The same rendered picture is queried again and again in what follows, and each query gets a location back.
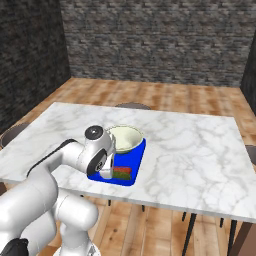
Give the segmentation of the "red vegetable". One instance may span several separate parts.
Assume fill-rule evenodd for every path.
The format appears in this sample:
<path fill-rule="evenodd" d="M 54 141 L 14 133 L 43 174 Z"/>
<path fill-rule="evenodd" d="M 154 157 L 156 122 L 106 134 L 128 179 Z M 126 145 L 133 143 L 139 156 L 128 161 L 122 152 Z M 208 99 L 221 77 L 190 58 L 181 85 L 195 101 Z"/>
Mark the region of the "red vegetable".
<path fill-rule="evenodd" d="M 114 172 L 121 172 L 121 173 L 131 173 L 132 169 L 130 167 L 114 167 Z"/>

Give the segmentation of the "pale green bowl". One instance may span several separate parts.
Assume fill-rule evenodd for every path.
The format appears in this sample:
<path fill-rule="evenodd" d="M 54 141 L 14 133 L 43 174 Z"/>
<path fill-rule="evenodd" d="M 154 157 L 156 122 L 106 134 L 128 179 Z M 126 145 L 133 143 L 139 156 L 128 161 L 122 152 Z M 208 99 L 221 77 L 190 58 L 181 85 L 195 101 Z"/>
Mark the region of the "pale green bowl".
<path fill-rule="evenodd" d="M 143 133 L 136 127 L 117 125 L 107 129 L 115 137 L 115 148 L 118 154 L 125 154 L 139 146 L 143 141 Z"/>

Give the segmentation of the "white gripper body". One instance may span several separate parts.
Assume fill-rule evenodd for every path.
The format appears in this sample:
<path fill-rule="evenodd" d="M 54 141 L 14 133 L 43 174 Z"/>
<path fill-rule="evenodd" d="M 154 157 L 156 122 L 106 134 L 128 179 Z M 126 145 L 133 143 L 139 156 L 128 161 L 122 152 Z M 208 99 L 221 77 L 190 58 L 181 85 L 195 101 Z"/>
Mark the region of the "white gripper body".
<path fill-rule="evenodd" d="M 111 179 L 113 176 L 113 164 L 114 160 L 112 158 L 108 158 L 105 162 L 103 168 L 100 170 L 100 176 L 104 179 Z"/>

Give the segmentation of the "green vegetable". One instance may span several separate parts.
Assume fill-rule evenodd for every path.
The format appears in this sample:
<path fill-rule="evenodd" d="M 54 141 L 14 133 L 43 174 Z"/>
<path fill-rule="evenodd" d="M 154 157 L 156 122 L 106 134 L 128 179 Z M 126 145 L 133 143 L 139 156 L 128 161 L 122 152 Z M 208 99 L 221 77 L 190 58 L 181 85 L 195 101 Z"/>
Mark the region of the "green vegetable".
<path fill-rule="evenodd" d="M 114 172 L 113 178 L 120 180 L 131 180 L 131 175 L 129 173 Z"/>

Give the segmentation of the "blue tray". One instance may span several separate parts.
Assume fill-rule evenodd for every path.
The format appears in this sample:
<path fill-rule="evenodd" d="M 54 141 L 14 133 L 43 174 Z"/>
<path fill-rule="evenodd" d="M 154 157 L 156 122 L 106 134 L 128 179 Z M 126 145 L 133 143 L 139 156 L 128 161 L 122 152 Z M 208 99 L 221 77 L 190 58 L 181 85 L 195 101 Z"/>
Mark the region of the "blue tray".
<path fill-rule="evenodd" d="M 125 154 L 116 154 L 114 157 L 114 167 L 130 167 L 132 169 L 131 173 L 129 173 L 131 175 L 131 180 L 120 180 L 113 177 L 111 179 L 104 179 L 99 173 L 89 176 L 89 179 L 121 186 L 132 186 L 136 181 L 145 148 L 146 139 L 143 139 L 142 143 L 135 149 Z"/>

